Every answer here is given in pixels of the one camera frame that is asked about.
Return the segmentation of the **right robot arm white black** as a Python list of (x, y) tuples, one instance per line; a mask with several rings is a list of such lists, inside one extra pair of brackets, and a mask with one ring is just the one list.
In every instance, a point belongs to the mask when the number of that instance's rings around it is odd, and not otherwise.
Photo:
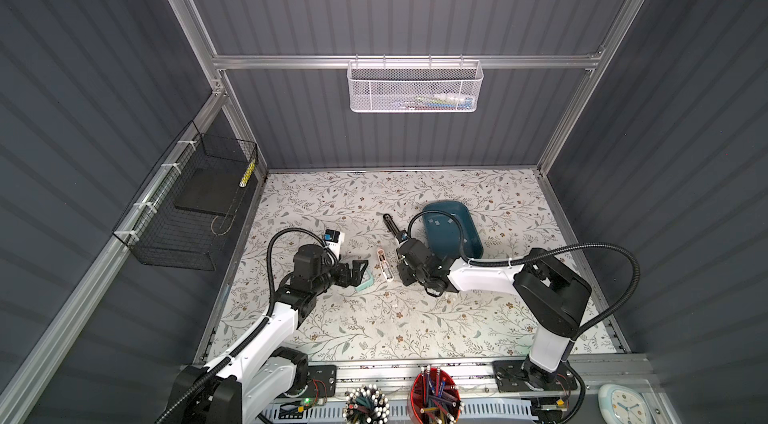
[[(532, 249), (521, 258), (478, 259), (459, 250), (459, 257), (438, 257), (423, 241), (411, 235), (414, 220), (406, 230), (393, 217), (383, 216), (387, 229), (398, 242), (398, 273), (406, 286), (419, 284), (432, 297), (446, 293), (489, 291), (516, 294), (537, 321), (537, 330), (527, 357), (517, 372), (534, 390), (543, 390), (567, 370), (569, 355), (579, 336), (622, 307), (636, 291), (641, 267), (627, 249), (605, 242), (576, 243), (553, 250)], [(557, 257), (584, 249), (604, 249), (625, 257), (632, 270), (627, 288), (619, 298), (588, 321), (583, 320), (592, 295), (591, 285)]]

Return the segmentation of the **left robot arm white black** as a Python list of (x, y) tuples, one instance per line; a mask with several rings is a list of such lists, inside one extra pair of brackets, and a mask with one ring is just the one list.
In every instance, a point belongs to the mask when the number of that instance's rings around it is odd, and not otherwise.
[[(293, 271), (275, 283), (273, 250), (290, 233), (313, 242), (299, 247)], [(356, 287), (368, 267), (366, 260), (344, 263), (340, 250), (345, 235), (328, 229), (322, 236), (300, 227), (278, 231), (267, 244), (268, 305), (246, 333), (201, 367), (190, 365), (177, 376), (157, 423), (251, 423), (279, 395), (296, 394), (306, 386), (308, 356), (283, 342), (314, 310), (317, 298), (331, 287)]]

